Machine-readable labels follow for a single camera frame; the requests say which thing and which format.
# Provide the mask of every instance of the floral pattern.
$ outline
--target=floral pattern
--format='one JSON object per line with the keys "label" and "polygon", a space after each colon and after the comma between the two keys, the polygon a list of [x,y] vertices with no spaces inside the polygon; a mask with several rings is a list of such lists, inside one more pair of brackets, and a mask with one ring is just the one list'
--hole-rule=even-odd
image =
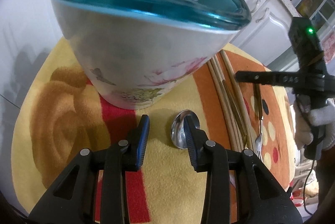
{"label": "floral pattern", "polygon": [[335,33],[332,32],[330,36],[322,41],[322,47],[325,52],[325,62],[330,62],[335,56]]}
{"label": "floral pattern", "polygon": [[155,97],[162,95],[160,91],[163,88],[155,89],[132,89],[130,91],[114,91],[113,94],[123,98],[125,101],[130,103],[143,103],[153,101]]}
{"label": "floral pattern", "polygon": [[183,77],[196,71],[207,59],[207,57],[195,58],[192,60],[173,64],[165,70],[156,69],[152,71],[150,75],[144,76],[148,80],[148,82],[140,84],[139,86],[159,86],[171,82],[176,82],[177,80],[180,80]]}
{"label": "floral pattern", "polygon": [[116,84],[112,83],[111,81],[109,81],[108,79],[105,79],[103,77],[103,73],[101,72],[100,68],[91,69],[90,71],[95,75],[97,80],[102,81],[102,82],[107,83],[107,84],[110,84],[110,85],[116,85]]}

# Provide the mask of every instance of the metal spoon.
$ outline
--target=metal spoon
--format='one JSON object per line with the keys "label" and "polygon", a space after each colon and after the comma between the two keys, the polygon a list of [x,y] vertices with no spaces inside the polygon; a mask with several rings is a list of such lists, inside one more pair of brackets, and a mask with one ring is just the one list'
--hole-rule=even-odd
{"label": "metal spoon", "polygon": [[200,122],[197,115],[191,110],[183,110],[175,117],[171,126],[171,140],[172,143],[180,149],[187,149],[185,133],[184,133],[184,118],[191,115],[193,123],[197,129],[200,129]]}

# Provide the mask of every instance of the wooden chopstick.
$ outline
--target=wooden chopstick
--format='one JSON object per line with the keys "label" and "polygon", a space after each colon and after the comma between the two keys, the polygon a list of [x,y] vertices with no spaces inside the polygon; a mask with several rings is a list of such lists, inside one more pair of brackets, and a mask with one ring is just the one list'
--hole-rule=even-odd
{"label": "wooden chopstick", "polygon": [[223,111],[223,114],[224,114],[224,117],[225,117],[225,121],[226,121],[228,135],[229,135],[229,138],[231,140],[231,146],[232,146],[233,150],[240,151],[240,146],[239,146],[239,143],[236,140],[234,128],[233,128],[233,125],[232,125],[232,121],[230,119],[230,117],[232,116],[232,113],[229,110],[229,107],[228,107],[228,104],[227,104],[227,98],[225,97],[225,95],[224,95],[224,93],[223,93],[223,91],[220,87],[220,82],[218,80],[218,77],[217,77],[217,75],[214,71],[213,65],[212,65],[213,63],[214,62],[211,59],[210,61],[207,62],[207,65],[208,65],[209,71],[212,75],[212,79],[214,81],[214,85],[215,85],[215,88],[216,88],[216,91],[217,91],[217,94],[218,94],[218,97],[219,97],[219,100],[220,100],[221,108],[222,108],[222,111]]}
{"label": "wooden chopstick", "polygon": [[232,110],[233,108],[227,94],[227,90],[223,84],[224,75],[222,73],[221,66],[217,63],[217,60],[215,60],[215,58],[212,58],[207,64],[219,96],[220,104],[227,125],[228,135],[231,140],[232,149],[241,152],[244,147],[240,132],[240,126],[235,119],[235,115]]}
{"label": "wooden chopstick", "polygon": [[235,96],[237,98],[238,107],[239,107],[240,113],[242,115],[243,122],[246,125],[247,147],[254,150],[255,149],[256,136],[252,136],[252,132],[253,132],[252,131],[252,126],[251,126],[251,122],[250,122],[250,118],[249,118],[249,115],[248,115],[248,112],[247,112],[246,105],[244,103],[244,99],[243,99],[243,96],[242,96],[240,86],[238,85],[237,81],[235,80],[234,70],[232,68],[232,65],[231,65],[229,59],[228,59],[227,54],[225,53],[224,50],[221,50],[220,54],[221,54],[221,57],[223,59],[223,62],[225,64],[225,66],[227,68],[230,81],[232,82],[232,87],[233,87]]}
{"label": "wooden chopstick", "polygon": [[231,119],[233,120],[233,123],[236,124],[237,126],[237,138],[238,138],[238,142],[240,144],[242,144],[242,148],[245,146],[245,142],[243,141],[243,137],[242,135],[244,135],[245,133],[245,130],[244,130],[244,127],[243,127],[243,123],[241,124],[238,117],[239,117],[239,111],[238,109],[236,109],[236,102],[235,102],[235,99],[234,97],[232,96],[232,94],[230,93],[230,89],[228,88],[228,85],[226,83],[226,80],[225,80],[225,77],[224,77],[224,74],[223,74],[223,71],[222,71],[222,68],[221,68],[221,65],[220,65],[220,62],[219,62],[219,59],[217,58],[216,55],[214,55],[213,57],[215,63],[216,63],[216,68],[218,70],[218,74],[219,74],[219,80],[220,82],[222,83],[222,89],[224,91],[224,93],[227,94],[227,97],[228,97],[228,102],[230,103],[230,106],[231,106],[231,110],[233,112],[233,116],[231,117]]}

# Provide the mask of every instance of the white glove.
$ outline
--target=white glove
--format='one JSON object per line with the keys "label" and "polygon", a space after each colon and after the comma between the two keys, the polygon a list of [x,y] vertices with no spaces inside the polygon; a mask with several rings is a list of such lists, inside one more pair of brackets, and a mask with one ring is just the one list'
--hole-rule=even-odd
{"label": "white glove", "polygon": [[[335,105],[331,100],[327,100],[327,106],[310,110],[310,98],[307,96],[299,97],[302,105],[301,111],[308,117],[309,122],[313,126],[326,125],[326,136],[323,140],[323,150],[331,149],[335,144]],[[295,143],[298,149],[302,149],[304,145],[309,145],[313,141],[313,135],[309,125],[304,120],[298,107],[298,102],[293,105],[295,111]]]}

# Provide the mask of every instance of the fork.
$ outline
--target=fork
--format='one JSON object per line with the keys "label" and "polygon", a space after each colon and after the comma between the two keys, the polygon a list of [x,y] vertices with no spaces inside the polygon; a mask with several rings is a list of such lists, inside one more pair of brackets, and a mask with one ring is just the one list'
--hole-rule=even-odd
{"label": "fork", "polygon": [[258,103],[258,118],[259,118],[259,135],[255,140],[255,147],[258,158],[263,162],[262,158],[262,135],[263,135],[263,106],[260,84],[255,84],[256,98]]}
{"label": "fork", "polygon": [[262,153],[261,153],[262,152],[262,135],[263,135],[263,130],[262,130],[263,116],[259,119],[259,125],[260,125],[259,136],[255,140],[255,147],[256,147],[258,158],[263,162]]}

